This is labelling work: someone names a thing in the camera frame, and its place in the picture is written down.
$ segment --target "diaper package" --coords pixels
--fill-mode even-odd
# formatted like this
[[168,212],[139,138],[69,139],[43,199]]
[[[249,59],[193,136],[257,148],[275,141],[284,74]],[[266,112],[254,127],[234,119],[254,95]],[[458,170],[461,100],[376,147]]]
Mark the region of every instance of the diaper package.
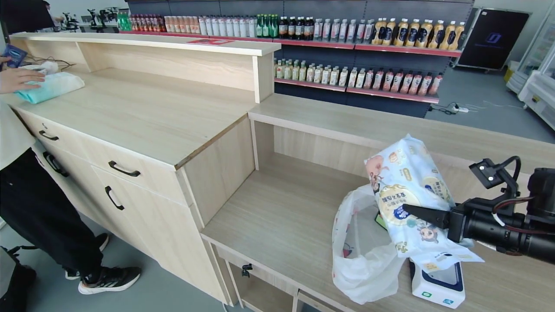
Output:
[[400,258],[411,257],[426,273],[447,269],[459,261],[483,262],[465,247],[472,246],[472,240],[465,239],[459,245],[447,238],[447,230],[403,210],[403,204],[444,211],[455,207],[447,185],[420,140],[407,135],[367,159],[365,165]]

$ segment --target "blue package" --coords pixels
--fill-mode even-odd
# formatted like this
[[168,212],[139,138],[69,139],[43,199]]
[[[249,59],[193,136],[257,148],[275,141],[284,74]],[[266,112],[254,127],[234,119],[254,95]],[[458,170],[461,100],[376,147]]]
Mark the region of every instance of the blue package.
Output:
[[20,48],[12,46],[11,44],[6,44],[6,48],[2,53],[2,56],[11,57],[11,59],[6,62],[6,66],[10,68],[18,68],[27,56],[27,51],[21,50]]

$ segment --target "black pants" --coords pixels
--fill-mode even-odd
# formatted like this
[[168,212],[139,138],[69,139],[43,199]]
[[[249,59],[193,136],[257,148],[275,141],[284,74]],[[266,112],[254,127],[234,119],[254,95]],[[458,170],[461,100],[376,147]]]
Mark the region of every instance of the black pants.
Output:
[[0,217],[63,267],[81,276],[100,269],[93,232],[31,149],[0,171]]

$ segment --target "drawer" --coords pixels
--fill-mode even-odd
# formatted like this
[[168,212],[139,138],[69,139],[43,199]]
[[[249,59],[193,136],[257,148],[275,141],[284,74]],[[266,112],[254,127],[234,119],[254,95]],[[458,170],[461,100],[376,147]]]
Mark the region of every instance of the drawer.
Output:
[[[227,262],[234,264],[235,266],[241,268],[243,265],[245,264],[250,264],[249,261],[247,260],[243,260],[241,259],[241,257],[236,256],[220,247],[216,247],[216,250],[218,251],[218,256],[220,256],[220,258],[225,259]],[[253,276],[256,276],[257,278],[265,281],[266,283],[292,295],[292,296],[296,296],[297,293],[299,292],[299,288],[287,283],[286,281],[278,278],[277,276],[273,275],[272,273],[260,268],[259,266],[256,266],[254,264],[252,264],[253,269],[249,270],[249,273],[252,274]]]
[[82,135],[78,132],[27,112],[17,111],[17,113],[31,133],[41,142],[65,150],[75,156],[85,158],[80,144]]
[[84,137],[82,147],[89,161],[100,169],[176,203],[192,203],[185,200],[172,166],[90,136]]

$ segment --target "red sign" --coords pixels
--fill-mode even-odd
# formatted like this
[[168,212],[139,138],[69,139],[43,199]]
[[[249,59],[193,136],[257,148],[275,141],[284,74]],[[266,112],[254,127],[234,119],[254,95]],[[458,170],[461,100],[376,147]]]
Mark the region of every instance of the red sign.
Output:
[[235,40],[220,40],[220,39],[198,39],[189,41],[188,43],[196,43],[196,44],[211,44],[213,46],[219,46],[224,43],[233,42]]

